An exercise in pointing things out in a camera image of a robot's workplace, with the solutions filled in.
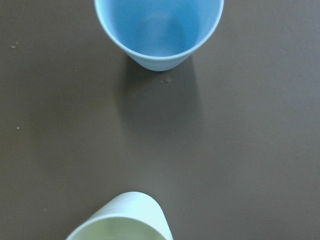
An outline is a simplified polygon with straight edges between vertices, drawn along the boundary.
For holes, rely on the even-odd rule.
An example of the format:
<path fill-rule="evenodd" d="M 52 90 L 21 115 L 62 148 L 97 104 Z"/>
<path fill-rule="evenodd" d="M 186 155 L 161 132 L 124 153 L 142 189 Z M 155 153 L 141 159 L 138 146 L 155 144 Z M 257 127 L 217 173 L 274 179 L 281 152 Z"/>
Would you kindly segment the cream yellow cup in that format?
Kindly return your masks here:
<path fill-rule="evenodd" d="M 99 209 L 68 240 L 172 240 L 160 205 L 137 191 L 122 193 Z"/>

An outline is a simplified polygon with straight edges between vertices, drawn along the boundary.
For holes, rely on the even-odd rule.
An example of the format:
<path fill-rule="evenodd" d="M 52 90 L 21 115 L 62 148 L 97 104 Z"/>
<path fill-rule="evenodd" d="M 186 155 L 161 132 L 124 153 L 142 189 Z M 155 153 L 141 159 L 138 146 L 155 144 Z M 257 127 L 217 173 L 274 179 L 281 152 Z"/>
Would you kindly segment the blue cup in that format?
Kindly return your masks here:
<path fill-rule="evenodd" d="M 96 0 L 97 18 L 111 41 L 142 67 L 171 70 L 216 30 L 223 0 Z"/>

